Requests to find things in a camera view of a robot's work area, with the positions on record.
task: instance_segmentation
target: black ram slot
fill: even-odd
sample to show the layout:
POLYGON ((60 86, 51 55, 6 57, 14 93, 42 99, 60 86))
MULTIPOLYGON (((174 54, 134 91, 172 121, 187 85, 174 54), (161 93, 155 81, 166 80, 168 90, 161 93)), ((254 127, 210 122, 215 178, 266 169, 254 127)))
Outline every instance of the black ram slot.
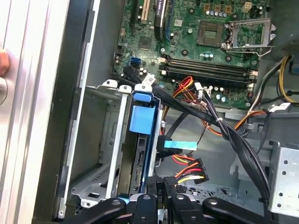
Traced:
POLYGON ((138 13, 138 6, 139 6, 139 0, 132 0, 132 11, 131 11, 131 20, 130 20, 130 27, 132 29, 135 29, 137 13, 138 13))
POLYGON ((245 88, 255 81, 249 78, 245 68, 195 62, 192 60, 169 59, 165 65, 160 66, 171 78, 184 79, 192 76, 195 80, 204 84, 219 84, 221 86, 245 88))

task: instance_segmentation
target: pcie slot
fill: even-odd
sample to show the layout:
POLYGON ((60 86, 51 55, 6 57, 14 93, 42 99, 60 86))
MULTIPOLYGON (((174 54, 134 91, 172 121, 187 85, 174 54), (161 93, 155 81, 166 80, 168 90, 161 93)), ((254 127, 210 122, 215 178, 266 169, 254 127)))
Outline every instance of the pcie slot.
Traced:
POLYGON ((144 0, 143 10, 142 10, 142 15, 141 15, 142 23, 147 22, 148 16, 149 16, 149 11, 150 11, 150 0, 144 0))
POLYGON ((138 6, 139 6, 139 0, 132 0, 132 11, 131 11, 131 19, 130 19, 130 27, 132 29, 135 29, 138 6))

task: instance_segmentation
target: ram slot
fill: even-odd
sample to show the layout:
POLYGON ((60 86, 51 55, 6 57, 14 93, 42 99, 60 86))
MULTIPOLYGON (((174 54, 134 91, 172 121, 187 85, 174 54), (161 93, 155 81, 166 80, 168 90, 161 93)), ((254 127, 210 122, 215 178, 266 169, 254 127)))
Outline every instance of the ram slot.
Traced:
POLYGON ((244 88, 254 83, 248 71, 237 66, 172 58, 168 59, 165 65, 161 65, 160 69, 165 70, 166 75, 171 78, 184 79, 186 76, 192 76, 195 80, 205 84, 244 88))

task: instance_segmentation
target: sticker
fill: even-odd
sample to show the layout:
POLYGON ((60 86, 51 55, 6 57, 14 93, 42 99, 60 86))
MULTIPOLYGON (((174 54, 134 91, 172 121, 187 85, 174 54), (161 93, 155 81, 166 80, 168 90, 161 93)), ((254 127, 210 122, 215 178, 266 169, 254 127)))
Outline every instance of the sticker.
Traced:
POLYGON ((183 25, 183 21, 182 20, 175 20, 174 21, 174 26, 175 27, 181 27, 183 25))
POLYGON ((147 74, 147 76, 144 78, 144 80, 142 81, 143 85, 153 85, 153 83, 155 82, 155 75, 151 75, 151 74, 147 74))

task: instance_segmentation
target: expansion slot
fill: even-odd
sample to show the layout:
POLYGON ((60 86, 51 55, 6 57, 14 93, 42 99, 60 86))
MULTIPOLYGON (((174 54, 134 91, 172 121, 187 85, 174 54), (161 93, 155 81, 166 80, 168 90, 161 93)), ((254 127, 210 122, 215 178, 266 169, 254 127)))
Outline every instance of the expansion slot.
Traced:
POLYGON ((168 57, 167 62, 159 69, 166 71, 166 75, 171 78, 184 79, 192 76, 205 84, 221 84, 227 87, 244 88, 255 82, 245 68, 187 59, 168 57))
POLYGON ((130 19, 130 27, 135 29, 135 24, 137 20, 139 0, 132 0, 132 11, 131 11, 131 19, 130 19))
POLYGON ((144 0, 143 10, 142 10, 142 15, 141 15, 142 23, 147 22, 148 16, 149 16, 149 11, 150 11, 150 0, 144 0))

